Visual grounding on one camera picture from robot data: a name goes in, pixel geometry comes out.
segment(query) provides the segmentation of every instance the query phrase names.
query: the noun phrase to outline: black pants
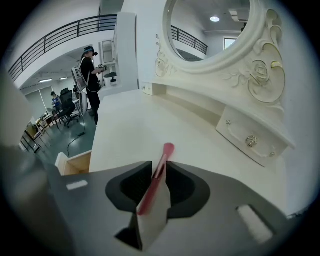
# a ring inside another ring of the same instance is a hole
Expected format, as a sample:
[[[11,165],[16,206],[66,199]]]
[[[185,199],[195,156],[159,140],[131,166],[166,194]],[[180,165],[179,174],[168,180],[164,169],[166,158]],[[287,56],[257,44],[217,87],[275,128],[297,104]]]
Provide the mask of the black pants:
[[[98,109],[99,109],[99,106],[100,106],[100,99],[99,99],[98,93],[89,91],[88,89],[86,90],[86,93],[88,95],[92,111],[94,113],[94,122],[97,125],[98,124],[98,119],[99,119]]]

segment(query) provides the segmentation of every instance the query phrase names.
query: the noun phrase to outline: mirror glass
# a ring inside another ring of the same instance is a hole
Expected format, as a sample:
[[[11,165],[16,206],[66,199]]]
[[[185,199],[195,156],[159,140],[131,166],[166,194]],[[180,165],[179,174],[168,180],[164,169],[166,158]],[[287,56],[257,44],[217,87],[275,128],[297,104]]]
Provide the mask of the mirror glass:
[[[244,31],[250,0],[177,0],[168,30],[172,47],[188,62],[208,59],[230,47]]]

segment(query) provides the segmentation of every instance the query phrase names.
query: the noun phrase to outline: window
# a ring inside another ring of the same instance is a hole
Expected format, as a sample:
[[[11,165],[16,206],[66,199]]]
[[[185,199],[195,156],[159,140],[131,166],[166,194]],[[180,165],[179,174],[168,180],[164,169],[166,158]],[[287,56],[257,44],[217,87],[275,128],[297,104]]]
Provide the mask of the window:
[[[113,57],[112,57],[111,40],[102,42],[102,50],[103,50],[103,63],[112,62]]]
[[[225,50],[228,47],[230,47],[236,40],[237,40],[236,37],[224,37],[223,50]]]

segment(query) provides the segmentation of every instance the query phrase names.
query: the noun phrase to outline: drawer knob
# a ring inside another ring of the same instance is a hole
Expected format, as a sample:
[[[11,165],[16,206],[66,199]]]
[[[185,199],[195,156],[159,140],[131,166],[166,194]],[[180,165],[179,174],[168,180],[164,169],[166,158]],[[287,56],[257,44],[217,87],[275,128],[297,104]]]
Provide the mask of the drawer knob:
[[[257,145],[258,140],[256,136],[250,135],[248,138],[246,138],[245,142],[249,148],[252,148],[253,146]]]

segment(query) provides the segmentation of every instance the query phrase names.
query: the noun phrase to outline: pink makeup brush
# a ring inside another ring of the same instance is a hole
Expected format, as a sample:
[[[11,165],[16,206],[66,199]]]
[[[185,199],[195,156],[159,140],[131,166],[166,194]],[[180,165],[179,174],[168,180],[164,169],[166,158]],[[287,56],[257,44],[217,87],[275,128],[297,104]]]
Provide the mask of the pink makeup brush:
[[[166,163],[171,157],[174,150],[175,145],[173,145],[172,143],[164,144],[163,154],[152,177],[151,185],[146,192],[146,195],[141,203],[139,211],[137,212],[139,216],[146,214],[146,212],[148,211],[149,206],[151,205],[152,200],[154,199],[156,191],[160,184],[162,174],[166,171]]]

